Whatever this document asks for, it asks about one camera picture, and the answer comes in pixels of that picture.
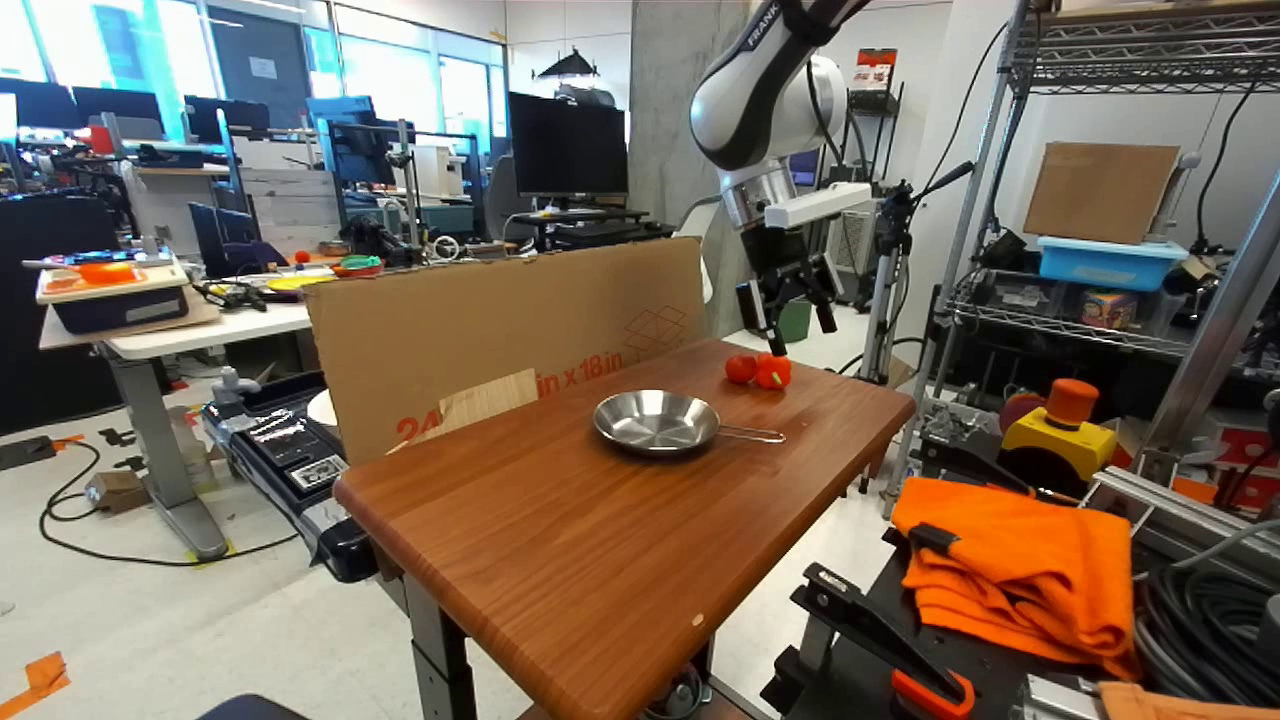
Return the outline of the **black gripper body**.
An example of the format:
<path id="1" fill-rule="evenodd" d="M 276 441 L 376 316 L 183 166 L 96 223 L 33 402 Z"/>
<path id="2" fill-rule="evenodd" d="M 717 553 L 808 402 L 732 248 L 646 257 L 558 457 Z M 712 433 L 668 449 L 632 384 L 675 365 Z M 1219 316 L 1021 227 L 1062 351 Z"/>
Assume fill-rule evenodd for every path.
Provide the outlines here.
<path id="1" fill-rule="evenodd" d="M 742 232 L 749 253 L 749 283 L 742 294 L 761 312 L 780 312 L 793 294 L 804 294 L 812 303 L 836 294 L 836 281 L 827 267 L 822 248 L 817 245 L 812 227 L 749 227 Z"/>

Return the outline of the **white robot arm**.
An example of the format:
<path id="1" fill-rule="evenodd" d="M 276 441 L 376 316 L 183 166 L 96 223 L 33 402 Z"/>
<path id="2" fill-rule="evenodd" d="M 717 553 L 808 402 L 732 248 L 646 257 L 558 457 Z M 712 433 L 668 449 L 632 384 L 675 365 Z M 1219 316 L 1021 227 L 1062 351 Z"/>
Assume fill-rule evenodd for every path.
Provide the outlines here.
<path id="1" fill-rule="evenodd" d="M 717 166 L 718 203 L 749 257 L 735 306 L 770 355 L 788 351 L 780 316 L 794 294 L 817 306 L 822 332 L 836 329 L 841 276 L 817 232 L 870 203 L 858 178 L 812 193 L 793 182 L 793 161 L 827 147 L 846 119 L 846 86 L 822 44 L 863 5 L 761 0 L 688 104 L 690 142 Z"/>

